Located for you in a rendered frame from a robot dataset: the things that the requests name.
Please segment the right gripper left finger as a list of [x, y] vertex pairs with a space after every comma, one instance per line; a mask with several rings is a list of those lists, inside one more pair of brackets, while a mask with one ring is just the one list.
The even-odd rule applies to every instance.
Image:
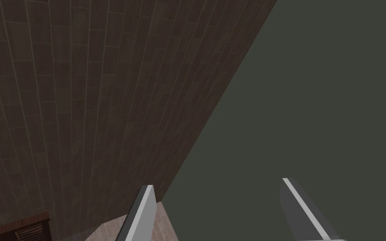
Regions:
[[155, 217], [154, 186], [143, 185], [139, 189], [115, 241], [151, 241]]

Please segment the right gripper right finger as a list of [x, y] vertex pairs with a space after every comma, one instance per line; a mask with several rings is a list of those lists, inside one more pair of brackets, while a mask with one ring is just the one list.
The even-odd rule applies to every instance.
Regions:
[[295, 241], [341, 241], [296, 179], [281, 179], [280, 205]]

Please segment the brown wooden cabinet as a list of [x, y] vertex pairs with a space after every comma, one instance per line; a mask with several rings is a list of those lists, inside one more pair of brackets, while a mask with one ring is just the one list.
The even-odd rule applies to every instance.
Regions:
[[49, 213], [23, 218], [0, 226], [0, 241], [52, 241]]

